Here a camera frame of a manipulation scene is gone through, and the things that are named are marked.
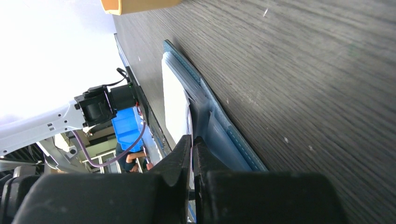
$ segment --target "purple cable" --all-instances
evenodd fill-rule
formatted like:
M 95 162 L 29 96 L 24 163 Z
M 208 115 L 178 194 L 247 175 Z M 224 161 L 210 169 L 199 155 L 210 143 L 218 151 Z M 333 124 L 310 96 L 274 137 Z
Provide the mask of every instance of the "purple cable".
M 93 167 L 105 167 L 105 166 L 109 165 L 110 163 L 119 160 L 122 156 L 124 156 L 124 155 L 127 154 L 129 151 L 131 151 L 131 149 L 132 149 L 133 147 L 135 147 L 135 145 L 139 142 L 139 140 L 140 140 L 141 137 L 143 136 L 143 133 L 144 133 L 144 130 L 145 130 L 145 129 L 146 129 L 146 122 L 143 122 L 143 129 L 141 130 L 140 135 L 139 135 L 139 137 L 136 139 L 136 141 L 135 141 L 131 146 L 129 146 L 124 152 L 122 152 L 120 155 L 118 155 L 118 156 L 115 157 L 114 159 L 112 159 L 112 160 L 110 160 L 110 161 L 108 161 L 108 162 L 102 163 L 102 164 L 93 163 L 92 159 L 91 159 L 91 158 L 89 157 L 89 155 L 88 155 L 88 152 L 87 152 L 87 150 L 86 150 L 86 148 L 85 148 L 85 146 L 84 146 L 84 143 L 83 143 L 83 141 L 81 140 L 80 136 L 77 134 L 76 131 L 71 131 L 71 132 L 72 132 L 73 135 L 76 137 L 76 139 L 77 139 L 77 141 L 78 141 L 78 143 L 79 143 L 81 149 L 83 150 L 83 153 L 84 153 L 85 157 L 87 158 L 88 162 L 89 162 Z

